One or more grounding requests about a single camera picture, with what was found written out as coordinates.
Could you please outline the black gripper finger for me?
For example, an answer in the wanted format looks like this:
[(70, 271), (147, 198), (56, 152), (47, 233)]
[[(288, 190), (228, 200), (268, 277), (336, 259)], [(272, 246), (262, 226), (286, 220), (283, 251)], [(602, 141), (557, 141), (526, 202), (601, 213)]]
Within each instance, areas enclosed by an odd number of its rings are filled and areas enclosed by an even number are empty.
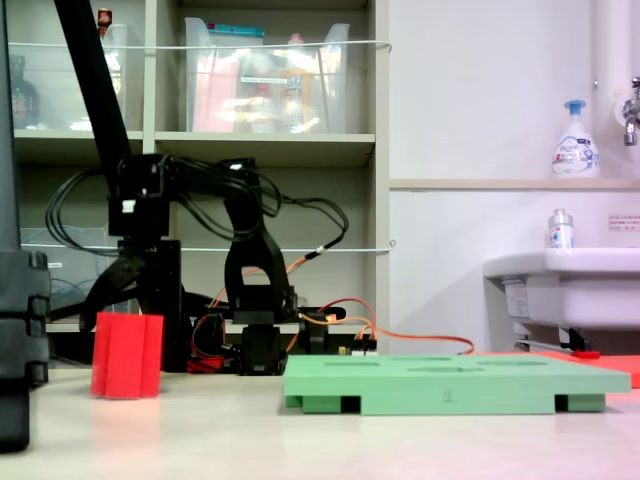
[(145, 267), (144, 249), (138, 242), (119, 242), (115, 261), (95, 281), (80, 308), (79, 331), (90, 333), (105, 307), (138, 300), (142, 289), (137, 282)]
[(181, 319), (181, 250), (178, 240), (159, 245), (159, 293), (166, 320)]

